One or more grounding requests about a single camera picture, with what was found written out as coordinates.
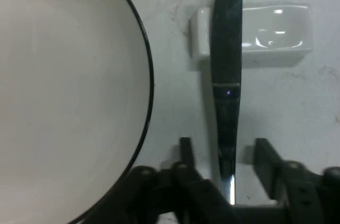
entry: marble surface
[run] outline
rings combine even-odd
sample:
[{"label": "marble surface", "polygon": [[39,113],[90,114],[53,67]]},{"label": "marble surface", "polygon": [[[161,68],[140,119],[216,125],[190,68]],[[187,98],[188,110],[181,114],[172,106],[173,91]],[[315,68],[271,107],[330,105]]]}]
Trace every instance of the marble surface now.
[{"label": "marble surface", "polygon": [[[216,124],[209,64],[190,57],[189,19],[213,0],[132,0],[144,22],[154,59],[155,101],[150,128],[136,165],[160,168],[174,159],[179,137],[193,139],[197,168],[218,184]],[[314,51],[295,67],[242,71],[236,166],[236,202],[268,202],[244,148],[269,138],[284,159],[320,173],[340,166],[339,0],[244,0],[299,2],[312,7]]]}]

